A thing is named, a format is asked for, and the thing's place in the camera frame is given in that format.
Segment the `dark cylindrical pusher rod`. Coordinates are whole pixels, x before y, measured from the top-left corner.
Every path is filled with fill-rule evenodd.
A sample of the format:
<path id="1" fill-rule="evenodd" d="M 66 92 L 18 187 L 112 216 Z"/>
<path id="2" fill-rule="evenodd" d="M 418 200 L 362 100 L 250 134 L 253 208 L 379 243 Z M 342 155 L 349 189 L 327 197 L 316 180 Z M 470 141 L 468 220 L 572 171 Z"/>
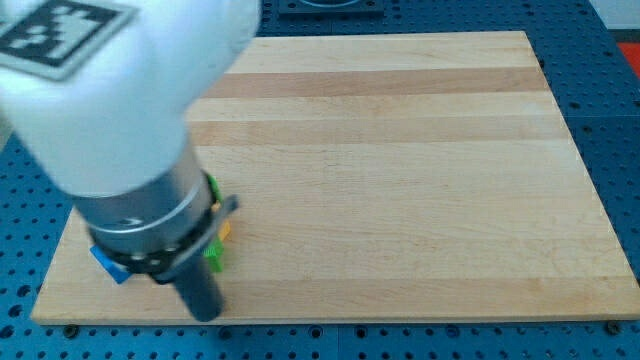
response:
<path id="1" fill-rule="evenodd" d="M 173 285 L 195 320 L 209 322 L 222 313 L 224 297 L 202 255 L 184 264 Z"/>

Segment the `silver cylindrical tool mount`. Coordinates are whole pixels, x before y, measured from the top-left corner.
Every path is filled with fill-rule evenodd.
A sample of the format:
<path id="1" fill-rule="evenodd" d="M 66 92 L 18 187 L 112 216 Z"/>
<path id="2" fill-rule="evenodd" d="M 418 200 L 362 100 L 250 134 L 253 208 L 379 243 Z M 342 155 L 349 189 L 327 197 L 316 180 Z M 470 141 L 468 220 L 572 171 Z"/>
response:
<path id="1" fill-rule="evenodd" d="M 239 197 L 221 198 L 186 144 L 152 181 L 113 196 L 75 196 L 94 244 L 113 262 L 154 281 L 173 282 L 201 257 Z"/>

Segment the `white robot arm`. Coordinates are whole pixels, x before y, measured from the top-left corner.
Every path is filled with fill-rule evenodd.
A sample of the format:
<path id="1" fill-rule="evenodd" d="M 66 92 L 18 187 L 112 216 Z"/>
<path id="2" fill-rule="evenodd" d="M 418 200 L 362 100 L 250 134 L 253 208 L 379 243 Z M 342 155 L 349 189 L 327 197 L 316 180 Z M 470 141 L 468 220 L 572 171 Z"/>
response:
<path id="1" fill-rule="evenodd" d="M 113 262 L 224 306 L 203 252 L 238 205 L 218 197 L 185 114 L 235 62 L 257 0 L 5 1 L 1 114 Z"/>

